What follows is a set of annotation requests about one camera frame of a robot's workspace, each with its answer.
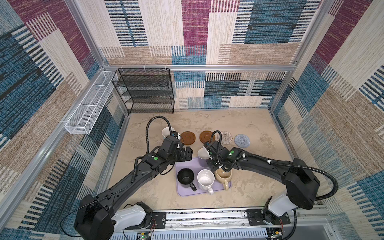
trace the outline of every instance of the white wire basket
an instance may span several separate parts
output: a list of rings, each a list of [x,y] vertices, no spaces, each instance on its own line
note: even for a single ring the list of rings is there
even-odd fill
[[[117,80],[115,72],[102,72],[88,90],[81,103],[65,124],[70,134],[89,134],[100,115],[111,91],[112,79]]]

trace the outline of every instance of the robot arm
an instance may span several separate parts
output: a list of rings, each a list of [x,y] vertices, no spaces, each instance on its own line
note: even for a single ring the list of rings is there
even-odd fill
[[[152,218],[152,210],[146,204],[139,202],[128,209],[118,209],[133,193],[159,175],[168,165],[190,161],[192,153],[191,148],[184,148],[178,138],[166,137],[157,153],[152,151],[142,157],[142,161],[137,164],[137,175],[133,182],[135,170],[96,197],[87,195],[80,201],[74,223],[75,230],[85,240],[107,240],[114,232],[133,225],[145,228]]]
[[[147,130],[154,118],[149,121]],[[138,202],[128,209],[119,211],[118,209],[135,191],[159,175],[168,165],[192,159],[191,148],[183,148],[183,144],[174,136],[166,137],[161,147],[156,147],[145,156],[138,157],[142,161],[135,164],[135,169],[113,187],[96,197],[87,195],[80,201],[74,228],[84,240],[107,240],[114,232],[124,228],[134,225],[146,228],[150,224],[152,210],[143,202]],[[328,173],[307,167],[300,159],[294,159],[293,162],[267,159],[236,147],[229,151],[217,141],[206,142],[204,147],[211,156],[219,156],[219,159],[212,157],[207,160],[211,171],[220,167],[226,171],[232,168],[249,170],[273,178],[286,186],[285,192],[269,198],[265,204],[262,217],[267,224],[274,222],[288,210],[298,207],[312,209],[314,201],[320,200],[316,197],[320,181],[312,171],[316,170],[324,175]],[[333,190],[321,199],[336,193],[337,181],[334,178],[331,180],[334,183]]]

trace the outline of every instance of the table surface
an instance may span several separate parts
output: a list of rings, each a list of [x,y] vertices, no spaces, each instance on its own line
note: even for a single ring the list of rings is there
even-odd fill
[[[109,186],[131,172],[135,158],[145,154],[146,125],[149,119],[156,115],[158,114],[131,115]],[[197,151],[203,146],[199,141],[199,134],[202,131],[220,130],[230,132],[233,138],[238,134],[246,134],[251,141],[251,145],[245,148],[249,152],[273,159],[291,160],[267,109],[180,111],[161,115],[169,120],[177,132],[191,131],[196,135],[196,141],[190,145],[194,151],[193,156],[197,156]],[[161,130],[166,126],[166,122],[162,119],[156,119],[151,123],[150,150],[161,145],[163,140]],[[227,149],[236,147],[234,141],[224,146]],[[263,206],[270,196],[285,189],[283,184],[269,177],[250,171],[235,169],[232,171],[232,187],[228,191],[219,191],[213,195],[181,197],[176,191],[177,179],[173,169],[167,175],[159,175],[144,184],[125,204],[142,201],[152,209]]]

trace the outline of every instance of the brown saucer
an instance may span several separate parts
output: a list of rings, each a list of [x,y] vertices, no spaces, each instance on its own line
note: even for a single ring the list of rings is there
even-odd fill
[[[205,142],[211,142],[211,131],[203,131],[200,133],[200,142],[205,143]]]
[[[196,136],[193,132],[186,131],[181,134],[180,140],[184,145],[192,145],[196,140]]]

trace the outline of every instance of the black mug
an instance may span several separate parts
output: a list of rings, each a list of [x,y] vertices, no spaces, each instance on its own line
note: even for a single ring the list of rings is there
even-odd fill
[[[183,185],[189,185],[193,191],[196,191],[195,185],[192,183],[195,179],[195,174],[189,168],[183,168],[177,174],[177,180]]]

